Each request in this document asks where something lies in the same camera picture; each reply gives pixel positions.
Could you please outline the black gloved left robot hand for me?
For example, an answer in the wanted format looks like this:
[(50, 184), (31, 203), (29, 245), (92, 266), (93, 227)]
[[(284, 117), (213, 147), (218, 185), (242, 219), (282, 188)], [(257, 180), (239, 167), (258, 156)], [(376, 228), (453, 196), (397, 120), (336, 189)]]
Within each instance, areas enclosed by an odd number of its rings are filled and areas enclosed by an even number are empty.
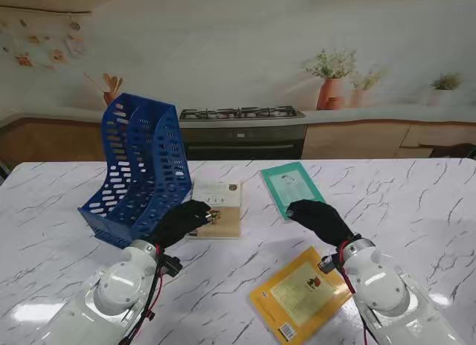
[(211, 217), (211, 207), (205, 202), (186, 201), (170, 209), (144, 240), (164, 250), (193, 230), (208, 224)]

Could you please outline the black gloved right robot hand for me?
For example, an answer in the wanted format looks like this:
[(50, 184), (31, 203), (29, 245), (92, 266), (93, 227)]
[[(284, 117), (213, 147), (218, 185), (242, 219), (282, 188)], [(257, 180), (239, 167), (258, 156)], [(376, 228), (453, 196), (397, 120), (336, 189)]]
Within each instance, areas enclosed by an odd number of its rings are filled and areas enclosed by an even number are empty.
[(339, 247), (345, 241), (352, 242), (361, 238), (360, 233), (350, 230), (333, 206), (322, 201), (294, 201), (288, 206), (286, 215), (292, 221), (313, 231), (328, 245)]

